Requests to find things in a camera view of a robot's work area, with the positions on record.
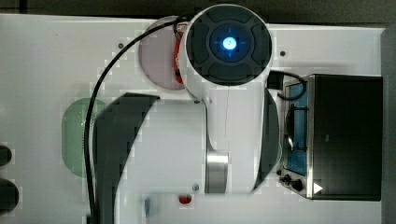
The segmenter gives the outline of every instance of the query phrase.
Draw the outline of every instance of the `white backdrop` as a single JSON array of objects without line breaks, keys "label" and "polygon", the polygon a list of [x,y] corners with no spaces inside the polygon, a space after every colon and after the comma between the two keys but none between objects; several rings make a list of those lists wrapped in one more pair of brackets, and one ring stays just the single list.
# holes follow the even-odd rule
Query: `white backdrop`
[{"label": "white backdrop", "polygon": [[[62,159],[61,124],[68,106],[89,97],[98,75],[151,20],[0,15],[0,143],[13,150],[0,177],[18,186],[21,201],[0,223],[85,223],[86,180]],[[313,73],[380,76],[382,29],[270,25],[276,39],[275,68]],[[137,48],[106,79],[106,103],[126,91],[187,99],[185,91],[157,89],[143,74]],[[291,193],[270,174],[259,194],[195,196],[179,209],[175,196],[158,196],[150,223],[380,223],[380,202],[312,202]]]}]

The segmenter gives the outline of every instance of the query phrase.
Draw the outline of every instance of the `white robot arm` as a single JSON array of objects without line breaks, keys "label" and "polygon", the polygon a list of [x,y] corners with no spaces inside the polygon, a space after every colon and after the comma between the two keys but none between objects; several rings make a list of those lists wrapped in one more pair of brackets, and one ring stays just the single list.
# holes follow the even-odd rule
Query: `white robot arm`
[{"label": "white robot arm", "polygon": [[272,41],[252,11],[207,8],[178,55],[191,101],[127,93],[101,113],[93,136],[101,223],[142,223],[148,194],[254,189]]}]

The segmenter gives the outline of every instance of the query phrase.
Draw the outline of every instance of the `red button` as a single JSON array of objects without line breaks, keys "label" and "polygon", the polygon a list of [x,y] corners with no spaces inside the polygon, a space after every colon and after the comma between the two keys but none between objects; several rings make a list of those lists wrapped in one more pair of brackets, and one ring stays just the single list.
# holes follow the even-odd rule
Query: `red button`
[{"label": "red button", "polygon": [[191,200],[192,200],[192,197],[191,197],[190,194],[180,194],[180,195],[178,196],[178,201],[179,201],[181,204],[188,204],[188,203],[191,202]]}]

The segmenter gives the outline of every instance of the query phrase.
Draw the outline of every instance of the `blue led light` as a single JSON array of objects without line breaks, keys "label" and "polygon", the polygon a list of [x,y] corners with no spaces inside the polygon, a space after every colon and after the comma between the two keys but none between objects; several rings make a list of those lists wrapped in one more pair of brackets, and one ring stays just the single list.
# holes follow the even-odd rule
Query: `blue led light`
[{"label": "blue led light", "polygon": [[236,48],[236,40],[235,40],[235,38],[233,38],[233,37],[226,37],[226,38],[223,40],[223,47],[224,47],[225,49],[229,49],[229,50],[235,49],[235,48]]}]

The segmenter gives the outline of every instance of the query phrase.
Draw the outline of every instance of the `pink circular disc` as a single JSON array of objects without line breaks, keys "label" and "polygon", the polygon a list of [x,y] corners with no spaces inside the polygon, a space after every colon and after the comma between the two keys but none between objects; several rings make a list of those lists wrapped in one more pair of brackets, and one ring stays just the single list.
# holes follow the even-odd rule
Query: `pink circular disc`
[{"label": "pink circular disc", "polygon": [[[148,29],[175,19],[176,16],[161,18]],[[175,43],[173,27],[168,26],[143,38],[139,45],[139,62],[146,76],[156,85],[168,90],[184,89],[184,85],[176,81],[173,67]]]}]

